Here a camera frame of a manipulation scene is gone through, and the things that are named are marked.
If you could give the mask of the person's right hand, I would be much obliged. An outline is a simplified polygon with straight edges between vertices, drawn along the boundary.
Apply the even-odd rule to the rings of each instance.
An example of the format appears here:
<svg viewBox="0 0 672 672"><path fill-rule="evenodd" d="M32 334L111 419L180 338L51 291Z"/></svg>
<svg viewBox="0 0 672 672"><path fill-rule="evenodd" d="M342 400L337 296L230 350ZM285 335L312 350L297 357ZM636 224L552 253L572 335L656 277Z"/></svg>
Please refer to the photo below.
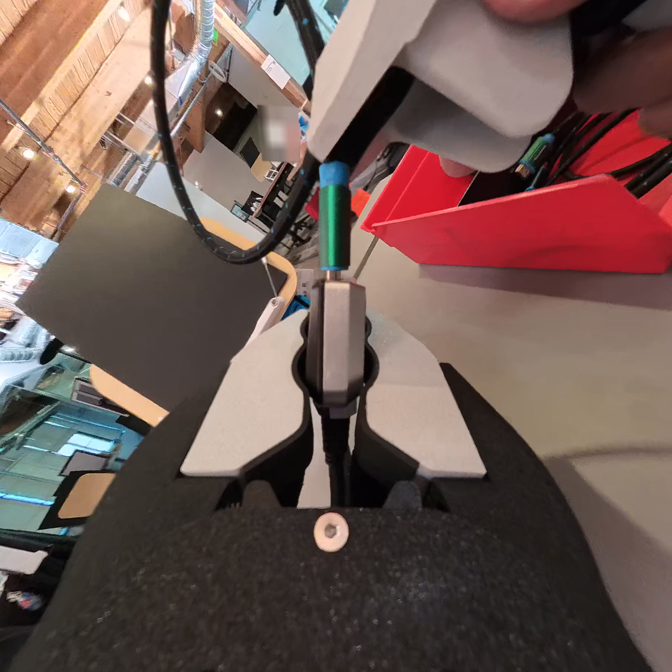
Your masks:
<svg viewBox="0 0 672 672"><path fill-rule="evenodd" d="M555 20L586 1L484 1L495 15L508 21L533 24Z"/></svg>

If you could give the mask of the black grey adapter hub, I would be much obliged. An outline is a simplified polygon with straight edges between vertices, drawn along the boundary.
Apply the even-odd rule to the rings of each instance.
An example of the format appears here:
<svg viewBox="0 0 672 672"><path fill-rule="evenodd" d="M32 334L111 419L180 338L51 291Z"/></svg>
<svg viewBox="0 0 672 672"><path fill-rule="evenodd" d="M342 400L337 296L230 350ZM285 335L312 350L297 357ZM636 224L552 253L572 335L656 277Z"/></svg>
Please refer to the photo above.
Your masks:
<svg viewBox="0 0 672 672"><path fill-rule="evenodd" d="M305 379L321 418L331 506L348 502L349 422L364 388L364 287L327 270L310 294Z"/></svg>

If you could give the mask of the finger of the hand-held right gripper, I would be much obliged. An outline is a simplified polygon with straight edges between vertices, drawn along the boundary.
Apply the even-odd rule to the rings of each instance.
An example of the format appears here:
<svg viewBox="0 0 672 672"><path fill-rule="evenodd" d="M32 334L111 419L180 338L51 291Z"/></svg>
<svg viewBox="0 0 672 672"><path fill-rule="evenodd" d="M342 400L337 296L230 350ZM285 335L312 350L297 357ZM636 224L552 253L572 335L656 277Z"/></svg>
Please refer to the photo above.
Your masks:
<svg viewBox="0 0 672 672"><path fill-rule="evenodd" d="M321 162L412 42L434 1L349 1L315 68L308 151Z"/></svg>
<svg viewBox="0 0 672 672"><path fill-rule="evenodd" d="M499 172L524 154L568 96L568 20L523 26L483 1L435 1L392 66L413 82L357 173L394 141L439 156L445 173Z"/></svg>

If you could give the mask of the wood-framed dark board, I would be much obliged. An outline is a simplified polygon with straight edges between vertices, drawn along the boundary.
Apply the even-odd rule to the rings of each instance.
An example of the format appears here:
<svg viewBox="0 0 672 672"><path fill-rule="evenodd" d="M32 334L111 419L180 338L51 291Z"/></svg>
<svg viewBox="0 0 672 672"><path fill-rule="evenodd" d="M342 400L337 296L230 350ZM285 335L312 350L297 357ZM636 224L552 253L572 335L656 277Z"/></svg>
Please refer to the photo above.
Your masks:
<svg viewBox="0 0 672 672"><path fill-rule="evenodd" d="M94 386L151 427L221 384L290 270L226 264L189 224L101 188L19 306L96 367Z"/></svg>

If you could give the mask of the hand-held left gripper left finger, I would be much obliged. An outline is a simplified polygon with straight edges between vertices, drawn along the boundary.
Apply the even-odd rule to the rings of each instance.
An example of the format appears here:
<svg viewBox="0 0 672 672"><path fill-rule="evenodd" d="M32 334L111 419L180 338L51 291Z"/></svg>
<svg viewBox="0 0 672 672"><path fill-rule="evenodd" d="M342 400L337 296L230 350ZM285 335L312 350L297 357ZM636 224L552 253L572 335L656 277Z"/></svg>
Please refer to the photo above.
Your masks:
<svg viewBox="0 0 672 672"><path fill-rule="evenodd" d="M312 434L307 392L297 380L304 345L299 310L231 359L180 472L191 477L238 477L299 438Z"/></svg>

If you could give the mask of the red plastic bin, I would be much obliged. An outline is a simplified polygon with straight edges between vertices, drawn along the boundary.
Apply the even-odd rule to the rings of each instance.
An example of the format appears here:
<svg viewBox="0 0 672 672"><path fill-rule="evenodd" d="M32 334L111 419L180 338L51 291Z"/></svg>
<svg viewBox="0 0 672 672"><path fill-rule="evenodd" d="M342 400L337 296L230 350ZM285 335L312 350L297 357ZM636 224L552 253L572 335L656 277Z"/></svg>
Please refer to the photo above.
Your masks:
<svg viewBox="0 0 672 672"><path fill-rule="evenodd" d="M570 172L534 189L513 169L450 177L411 146L361 228L417 264L664 273L671 265L671 176L641 198L608 172L671 144L642 133L639 112Z"/></svg>

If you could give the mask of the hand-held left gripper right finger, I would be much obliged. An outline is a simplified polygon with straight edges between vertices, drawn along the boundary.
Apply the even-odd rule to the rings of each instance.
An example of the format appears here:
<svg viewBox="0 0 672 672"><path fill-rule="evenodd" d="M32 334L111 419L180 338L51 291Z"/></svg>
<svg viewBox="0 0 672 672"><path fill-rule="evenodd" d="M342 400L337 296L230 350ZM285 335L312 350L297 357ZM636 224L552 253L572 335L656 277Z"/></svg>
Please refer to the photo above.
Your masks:
<svg viewBox="0 0 672 672"><path fill-rule="evenodd" d="M359 405L355 459L373 479L486 475L481 455L432 352L369 310L371 379Z"/></svg>

